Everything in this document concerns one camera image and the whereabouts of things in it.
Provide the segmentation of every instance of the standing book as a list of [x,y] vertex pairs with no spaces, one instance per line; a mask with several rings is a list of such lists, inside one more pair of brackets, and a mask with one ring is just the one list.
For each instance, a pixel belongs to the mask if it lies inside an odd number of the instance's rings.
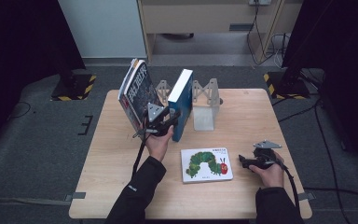
[[168,97],[170,116],[172,117],[178,110],[180,111],[178,123],[173,129],[172,140],[175,142],[179,142],[181,139],[188,117],[190,117],[193,105],[192,88],[193,71],[184,69]]
[[233,178],[225,147],[182,149],[184,183],[225,181]]
[[162,105],[144,60],[133,59],[118,91],[118,100],[138,133],[147,104]]

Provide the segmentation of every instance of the green caterpillar illustration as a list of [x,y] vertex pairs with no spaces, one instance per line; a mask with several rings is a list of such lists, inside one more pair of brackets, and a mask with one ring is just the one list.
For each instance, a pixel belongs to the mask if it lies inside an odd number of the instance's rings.
[[186,173],[193,178],[199,172],[202,162],[208,162],[209,169],[211,169],[213,175],[225,175],[227,173],[227,165],[224,161],[217,163],[216,157],[212,152],[198,152],[191,156],[190,165],[186,169]]

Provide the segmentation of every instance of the black tripod base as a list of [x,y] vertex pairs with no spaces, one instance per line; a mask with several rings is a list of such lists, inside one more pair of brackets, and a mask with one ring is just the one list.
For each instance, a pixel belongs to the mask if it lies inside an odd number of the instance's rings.
[[273,99],[304,99],[310,98],[310,92],[304,81],[297,79],[295,85],[290,85],[290,88],[284,88],[281,85],[284,72],[268,72],[264,75],[264,80],[268,85],[269,94]]
[[66,87],[60,79],[54,92],[51,94],[53,101],[70,101],[70,100],[84,100],[89,96],[92,85],[94,84],[96,76],[94,75],[74,75],[73,87]]

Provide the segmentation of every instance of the electrical outlet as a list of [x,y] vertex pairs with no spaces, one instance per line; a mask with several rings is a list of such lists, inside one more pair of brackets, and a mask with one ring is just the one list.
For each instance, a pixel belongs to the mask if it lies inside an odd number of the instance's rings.
[[249,5],[255,6],[256,2],[260,6],[268,6],[271,5],[271,0],[249,0]]

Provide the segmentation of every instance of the children's book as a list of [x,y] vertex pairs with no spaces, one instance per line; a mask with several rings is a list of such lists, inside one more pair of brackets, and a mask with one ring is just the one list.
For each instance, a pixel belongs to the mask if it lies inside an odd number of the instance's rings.
[[177,111],[180,111],[178,124],[173,129],[172,140],[179,142],[185,129],[188,117],[190,116],[193,105],[193,71],[184,69],[176,81],[168,97],[168,107],[172,117]]
[[225,147],[182,149],[184,183],[223,181],[233,178]]
[[136,132],[141,129],[147,104],[162,105],[144,60],[132,60],[117,98]]

